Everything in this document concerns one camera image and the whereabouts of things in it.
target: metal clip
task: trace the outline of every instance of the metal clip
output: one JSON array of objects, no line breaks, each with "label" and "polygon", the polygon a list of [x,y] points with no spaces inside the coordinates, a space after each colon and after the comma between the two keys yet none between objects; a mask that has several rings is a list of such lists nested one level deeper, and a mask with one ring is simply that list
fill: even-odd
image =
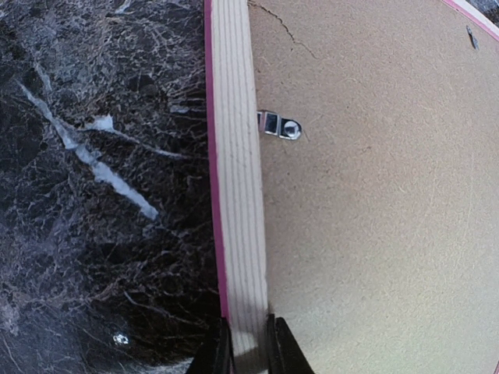
[{"label": "metal clip", "polygon": [[292,119],[282,118],[273,111],[258,111],[258,129],[282,139],[297,140],[302,135],[302,126]]}]

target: marble surface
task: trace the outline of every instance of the marble surface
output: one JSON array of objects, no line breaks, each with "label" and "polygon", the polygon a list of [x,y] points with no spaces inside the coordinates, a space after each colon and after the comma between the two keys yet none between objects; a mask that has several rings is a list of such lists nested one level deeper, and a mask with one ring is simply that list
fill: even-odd
[{"label": "marble surface", "polygon": [[0,373],[185,372],[219,315],[203,2],[0,2],[0,56]]}]

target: hardboard backing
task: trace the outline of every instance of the hardboard backing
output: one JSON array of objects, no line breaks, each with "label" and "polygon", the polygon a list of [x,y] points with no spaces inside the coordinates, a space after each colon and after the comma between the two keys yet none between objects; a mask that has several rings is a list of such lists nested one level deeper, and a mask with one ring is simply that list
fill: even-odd
[{"label": "hardboard backing", "polygon": [[259,108],[305,129],[260,137],[271,308],[317,373],[493,373],[497,41],[436,0],[249,14]]}]

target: wood grain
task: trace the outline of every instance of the wood grain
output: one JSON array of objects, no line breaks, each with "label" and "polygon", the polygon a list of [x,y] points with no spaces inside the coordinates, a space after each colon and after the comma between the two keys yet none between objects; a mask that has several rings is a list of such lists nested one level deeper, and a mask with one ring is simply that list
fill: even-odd
[{"label": "wood grain", "polygon": [[217,0],[206,7],[208,121],[222,312],[231,325],[236,368],[258,373],[266,362],[261,347],[267,283],[250,22],[244,1]]}]

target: black clamp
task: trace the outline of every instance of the black clamp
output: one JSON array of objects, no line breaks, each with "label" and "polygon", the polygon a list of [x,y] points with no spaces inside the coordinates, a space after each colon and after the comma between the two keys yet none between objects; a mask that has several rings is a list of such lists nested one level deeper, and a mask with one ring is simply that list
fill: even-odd
[{"label": "black clamp", "polygon": [[[314,374],[286,321],[273,314],[267,321],[267,358],[269,374]],[[220,318],[186,374],[230,374],[232,363],[231,332],[227,320]]]}]

